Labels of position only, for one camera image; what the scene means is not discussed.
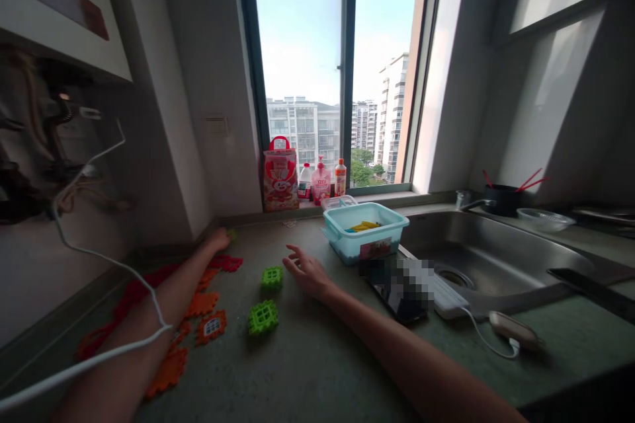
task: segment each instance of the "charging cable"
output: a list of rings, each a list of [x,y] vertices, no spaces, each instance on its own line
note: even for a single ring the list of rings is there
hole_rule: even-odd
[[[116,143],[115,145],[113,145],[112,147],[109,147],[108,149],[98,153],[97,155],[95,155],[94,157],[90,158],[90,160],[88,160],[86,162],[86,165],[84,166],[84,168],[92,163],[93,161],[97,160],[99,157],[102,157],[104,155],[106,155],[107,153],[115,150],[117,147],[119,147],[120,145],[123,145],[126,143],[126,136],[124,135],[124,132],[121,128],[121,124],[119,123],[119,119],[117,119],[117,126],[119,127],[119,133],[121,134],[121,140]],[[77,246],[72,245],[71,243],[68,242],[68,240],[66,239],[66,235],[64,234],[64,228],[62,227],[62,222],[60,221],[60,215],[58,213],[58,200],[64,196],[64,194],[73,186],[75,185],[75,183],[81,178],[83,172],[83,168],[82,170],[75,176],[75,178],[66,186],[64,187],[64,189],[57,194],[57,196],[55,197],[53,204],[52,204],[52,213],[55,219],[55,223],[58,227],[58,231],[60,232],[60,239],[62,240],[62,243],[67,246],[68,248],[75,250],[75,251],[79,251],[82,253],[86,253],[86,254],[92,254],[93,256],[97,256],[99,258],[103,258],[108,262],[111,262],[113,264],[115,264],[116,266],[119,266],[129,272],[131,272],[137,279],[139,279],[139,281],[141,281],[141,283],[143,283],[143,285],[145,287],[147,287],[148,291],[150,291],[150,296],[152,298],[152,301],[154,302],[154,307],[157,311],[157,316],[159,317],[159,323],[161,324],[161,327],[159,328],[159,330],[157,330],[154,334],[152,334],[150,337],[143,339],[143,340],[139,340],[137,342],[131,342],[129,344],[126,344],[124,346],[121,347],[117,347],[114,348],[112,350],[109,350],[108,352],[104,352],[103,354],[99,354],[98,356],[92,357],[88,360],[85,360],[84,362],[81,362],[80,364],[77,365],[73,365],[72,367],[67,368],[66,370],[63,370],[59,373],[56,373],[55,375],[52,375],[48,378],[45,378],[44,380],[31,385],[30,387],[19,391],[18,393],[11,395],[10,397],[7,397],[5,399],[0,400],[0,413],[9,410],[10,408],[13,408],[15,406],[18,406],[34,397],[37,397],[38,395],[40,395],[41,393],[44,393],[48,390],[50,390],[51,388],[55,387],[56,385],[59,385],[60,383],[71,379],[73,377],[75,377],[76,375],[79,375],[80,373],[83,373],[93,367],[95,367],[96,365],[101,364],[102,362],[105,362],[113,357],[117,357],[120,356],[122,354],[125,354],[127,352],[129,352],[130,350],[134,350],[137,349],[139,347],[144,347],[147,346],[148,344],[151,344],[152,342],[154,342],[155,340],[157,340],[157,338],[163,334],[164,332],[172,329],[171,325],[168,325],[165,323],[165,321],[163,320],[163,314],[161,313],[161,308],[159,307],[159,302],[157,301],[157,295],[154,292],[154,289],[152,288],[152,286],[150,286],[142,277],[139,273],[137,273],[134,269],[132,269],[131,267],[120,263],[119,261],[116,261],[114,259],[111,259],[107,256],[104,256],[101,253],[98,253],[96,251],[91,251],[89,249],[85,249],[85,248],[80,248]]]
[[[516,339],[509,339],[509,345],[511,345],[511,348],[513,350],[513,353],[511,355],[507,355],[507,354],[502,354],[501,352],[499,352],[498,350],[496,350],[494,347],[492,347],[489,342],[487,340],[485,340],[485,338],[483,337],[483,334],[481,334],[481,331],[478,330],[478,325],[476,324],[476,319],[474,318],[474,316],[472,315],[471,312],[469,312],[469,310],[467,310],[465,307],[461,307],[461,309],[463,311],[465,311],[468,316],[470,316],[470,319],[472,320],[472,322],[474,323],[474,328],[476,329],[476,332],[478,332],[478,336],[481,338],[481,340],[483,342],[485,342],[485,345],[487,347],[489,347],[489,349],[494,352],[494,354],[498,355],[499,357],[502,358],[506,358],[508,360],[514,360],[516,357],[518,357],[518,354],[521,351],[521,344],[520,342],[518,342],[518,340]]]

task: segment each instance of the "light switch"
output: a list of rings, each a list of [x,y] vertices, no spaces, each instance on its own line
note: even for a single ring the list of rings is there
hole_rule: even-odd
[[[205,128],[210,137],[228,137],[230,134],[227,118],[224,116],[205,118]]]

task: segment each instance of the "green block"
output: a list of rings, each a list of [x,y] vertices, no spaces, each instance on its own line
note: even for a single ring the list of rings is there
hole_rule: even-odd
[[[260,335],[278,325],[278,311],[273,301],[256,304],[249,312],[249,335]]]
[[[263,289],[279,291],[282,288],[282,266],[271,266],[263,271]]]

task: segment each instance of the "countertop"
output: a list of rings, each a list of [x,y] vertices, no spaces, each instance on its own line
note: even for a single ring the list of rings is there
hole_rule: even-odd
[[[404,215],[451,210],[448,205],[400,208]],[[521,227],[516,219],[501,219]],[[227,251],[244,258],[235,273],[219,273],[209,290],[220,293],[217,309],[225,309],[224,335],[194,347],[194,332],[181,346],[190,349],[185,373],[172,390],[141,405],[138,422],[194,421],[377,421],[417,419],[370,352],[338,318],[307,298],[285,271],[282,290],[273,295],[279,325],[260,338],[248,335],[249,309],[270,297],[261,294],[264,268],[280,264],[286,243],[318,257],[339,286],[378,312],[382,302],[362,281],[356,268],[346,268],[320,229],[321,217],[298,220],[295,228],[266,223],[238,229],[238,240]],[[587,229],[571,227],[545,235],[561,243],[635,266],[635,242]],[[635,297],[635,281],[614,286]],[[3,391],[11,393],[51,375],[72,362],[82,336],[106,324],[121,293],[109,296],[86,319],[68,332],[45,355]],[[434,312],[410,329],[484,381],[518,408],[547,399],[585,382],[635,363],[635,327],[596,306],[572,296],[519,313],[515,318],[531,326],[546,342],[543,354],[521,352],[508,361],[489,351],[468,319],[446,322]],[[192,323],[197,325],[199,319]],[[493,345],[508,351],[489,324],[480,330]],[[50,391],[8,415],[4,421],[40,420],[64,391]]]

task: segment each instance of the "high-rise building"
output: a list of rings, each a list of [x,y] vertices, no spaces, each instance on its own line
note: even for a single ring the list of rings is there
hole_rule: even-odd
[[[354,102],[351,149],[365,149],[374,153],[376,125],[377,103],[373,100]]]
[[[408,53],[403,53],[398,58],[391,59],[379,72],[382,92],[378,101],[375,163],[384,166],[388,184],[395,183],[407,69]]]
[[[331,171],[339,158],[339,105],[308,101],[304,96],[267,98],[269,133],[286,137],[298,154],[298,164],[315,167],[323,155]]]

